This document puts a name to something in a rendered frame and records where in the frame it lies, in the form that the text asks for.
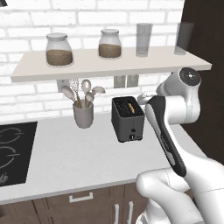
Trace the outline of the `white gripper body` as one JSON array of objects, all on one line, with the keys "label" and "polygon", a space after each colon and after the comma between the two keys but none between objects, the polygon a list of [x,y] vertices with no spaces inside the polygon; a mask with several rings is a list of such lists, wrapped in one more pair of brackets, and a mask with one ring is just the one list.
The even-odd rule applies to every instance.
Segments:
[{"label": "white gripper body", "polygon": [[150,100],[155,95],[157,95],[157,93],[151,93],[151,92],[142,93],[137,97],[137,102],[139,105],[145,105],[147,101]]}]

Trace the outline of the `brown cupboard panel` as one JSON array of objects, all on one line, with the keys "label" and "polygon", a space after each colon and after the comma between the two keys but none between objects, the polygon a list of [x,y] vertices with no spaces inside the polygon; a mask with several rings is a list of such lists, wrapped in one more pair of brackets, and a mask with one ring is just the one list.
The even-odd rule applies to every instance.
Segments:
[{"label": "brown cupboard panel", "polygon": [[0,224],[42,224],[33,200],[0,205]]}]

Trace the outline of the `beige ladle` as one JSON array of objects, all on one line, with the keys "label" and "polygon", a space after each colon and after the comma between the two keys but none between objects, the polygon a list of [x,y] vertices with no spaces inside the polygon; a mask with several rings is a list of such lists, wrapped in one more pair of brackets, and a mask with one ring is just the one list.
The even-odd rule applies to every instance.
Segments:
[{"label": "beige ladle", "polygon": [[105,94],[106,91],[103,87],[100,87],[100,86],[96,86],[92,89],[92,94],[93,95],[96,95],[96,94]]}]

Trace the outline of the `brown drawer front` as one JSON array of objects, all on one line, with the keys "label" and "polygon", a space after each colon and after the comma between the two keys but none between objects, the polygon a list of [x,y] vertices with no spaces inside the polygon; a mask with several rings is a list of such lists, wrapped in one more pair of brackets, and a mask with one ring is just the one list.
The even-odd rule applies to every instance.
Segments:
[{"label": "brown drawer front", "polygon": [[[94,194],[93,199],[69,203],[69,195],[79,198],[90,192]],[[110,187],[104,187],[45,198],[51,224],[110,224],[112,192]]]}]

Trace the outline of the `beige wall shelf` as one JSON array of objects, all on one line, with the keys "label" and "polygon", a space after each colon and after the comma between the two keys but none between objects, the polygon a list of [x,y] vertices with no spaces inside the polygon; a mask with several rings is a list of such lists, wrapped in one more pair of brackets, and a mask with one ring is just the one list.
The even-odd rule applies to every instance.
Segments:
[{"label": "beige wall shelf", "polygon": [[74,63],[66,67],[50,67],[46,53],[26,52],[11,75],[12,82],[67,80],[133,74],[169,73],[181,67],[210,70],[212,65],[187,52],[176,55],[173,46],[152,46],[146,58],[137,57],[134,47],[122,49],[120,59],[101,59],[96,49],[76,49]]}]

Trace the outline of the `grey utensil pot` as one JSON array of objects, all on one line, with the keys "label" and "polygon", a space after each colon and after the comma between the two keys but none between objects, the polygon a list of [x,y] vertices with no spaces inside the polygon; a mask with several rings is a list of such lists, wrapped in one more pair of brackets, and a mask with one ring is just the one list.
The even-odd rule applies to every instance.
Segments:
[{"label": "grey utensil pot", "polygon": [[81,108],[73,104],[73,115],[74,120],[79,128],[87,129],[89,128],[94,120],[94,104],[90,103],[89,107],[85,107],[85,101],[81,100]]}]

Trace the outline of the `wide glass jar brown contents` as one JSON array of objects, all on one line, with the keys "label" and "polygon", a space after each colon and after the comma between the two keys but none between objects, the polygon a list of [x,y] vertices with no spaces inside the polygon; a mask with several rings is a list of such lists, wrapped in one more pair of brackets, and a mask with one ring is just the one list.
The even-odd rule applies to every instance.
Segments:
[{"label": "wide glass jar brown contents", "polygon": [[55,32],[46,35],[46,63],[51,67],[66,67],[74,62],[72,48],[65,33]]}]

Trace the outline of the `beige wooden spoon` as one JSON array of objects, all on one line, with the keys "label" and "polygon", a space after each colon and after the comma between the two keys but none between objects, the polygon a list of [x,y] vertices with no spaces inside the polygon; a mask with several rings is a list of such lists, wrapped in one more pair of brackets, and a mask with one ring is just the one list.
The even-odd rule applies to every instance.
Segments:
[{"label": "beige wooden spoon", "polygon": [[78,105],[78,102],[75,100],[74,92],[69,86],[63,86],[61,91],[68,99],[72,100],[75,105]]}]

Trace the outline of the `small beige spoon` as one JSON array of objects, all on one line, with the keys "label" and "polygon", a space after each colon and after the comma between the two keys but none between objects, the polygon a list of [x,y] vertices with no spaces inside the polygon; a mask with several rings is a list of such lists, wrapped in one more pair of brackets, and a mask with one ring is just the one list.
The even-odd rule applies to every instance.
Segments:
[{"label": "small beige spoon", "polygon": [[91,92],[86,92],[85,96],[87,98],[86,107],[88,108],[90,103],[94,100],[94,96]]}]

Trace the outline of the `white wall socket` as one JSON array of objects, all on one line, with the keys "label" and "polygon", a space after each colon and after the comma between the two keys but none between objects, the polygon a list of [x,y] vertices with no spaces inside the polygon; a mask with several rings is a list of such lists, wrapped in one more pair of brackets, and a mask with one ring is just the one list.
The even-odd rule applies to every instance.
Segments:
[{"label": "white wall socket", "polygon": [[63,86],[70,86],[69,80],[57,80],[58,91],[61,92]]}]

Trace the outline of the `black hob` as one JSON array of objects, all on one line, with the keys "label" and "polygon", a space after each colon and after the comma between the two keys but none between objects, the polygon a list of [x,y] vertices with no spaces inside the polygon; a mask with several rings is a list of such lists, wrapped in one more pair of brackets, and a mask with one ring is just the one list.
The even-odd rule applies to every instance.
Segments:
[{"label": "black hob", "polygon": [[37,122],[0,125],[0,187],[24,184]]}]

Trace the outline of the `dark brown tall cabinet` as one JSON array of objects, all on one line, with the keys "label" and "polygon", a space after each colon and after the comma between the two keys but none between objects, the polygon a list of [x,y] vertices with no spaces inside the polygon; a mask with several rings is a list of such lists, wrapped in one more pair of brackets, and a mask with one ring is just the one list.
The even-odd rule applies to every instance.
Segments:
[{"label": "dark brown tall cabinet", "polygon": [[182,20],[194,23],[189,52],[212,64],[199,73],[199,120],[183,128],[208,157],[224,164],[224,0],[185,0]]}]

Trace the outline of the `small glass jar brown contents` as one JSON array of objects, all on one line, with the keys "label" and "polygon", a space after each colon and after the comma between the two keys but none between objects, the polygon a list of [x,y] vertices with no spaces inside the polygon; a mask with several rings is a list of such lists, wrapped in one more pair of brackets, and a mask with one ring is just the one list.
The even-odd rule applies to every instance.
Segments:
[{"label": "small glass jar brown contents", "polygon": [[117,29],[101,30],[98,54],[104,59],[117,59],[122,55],[122,44]]}]

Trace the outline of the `brown cupboard door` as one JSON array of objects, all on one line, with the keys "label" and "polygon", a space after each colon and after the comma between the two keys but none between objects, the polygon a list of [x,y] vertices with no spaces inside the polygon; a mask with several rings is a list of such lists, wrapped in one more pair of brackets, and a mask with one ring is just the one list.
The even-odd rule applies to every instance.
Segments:
[{"label": "brown cupboard door", "polygon": [[124,185],[122,224],[127,224],[130,201],[133,201],[133,203],[134,203],[131,224],[136,224],[136,220],[137,220],[138,216],[146,208],[148,200],[137,191],[135,183],[130,183],[130,184]]},{"label": "brown cupboard door", "polygon": [[124,199],[124,185],[114,186],[113,200],[112,200],[112,224],[114,224],[115,221],[115,204],[119,204],[119,224],[122,224],[123,199]]}]

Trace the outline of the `beige slotted spoon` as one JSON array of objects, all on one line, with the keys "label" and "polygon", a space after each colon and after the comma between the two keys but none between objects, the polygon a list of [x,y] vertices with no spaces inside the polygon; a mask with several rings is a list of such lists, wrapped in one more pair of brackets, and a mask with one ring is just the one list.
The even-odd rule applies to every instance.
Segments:
[{"label": "beige slotted spoon", "polygon": [[89,91],[91,89],[91,82],[90,82],[90,80],[88,80],[88,79],[83,80],[82,83],[81,83],[81,88],[82,88],[82,91],[85,94],[85,100],[87,100],[88,96],[89,96]]}]

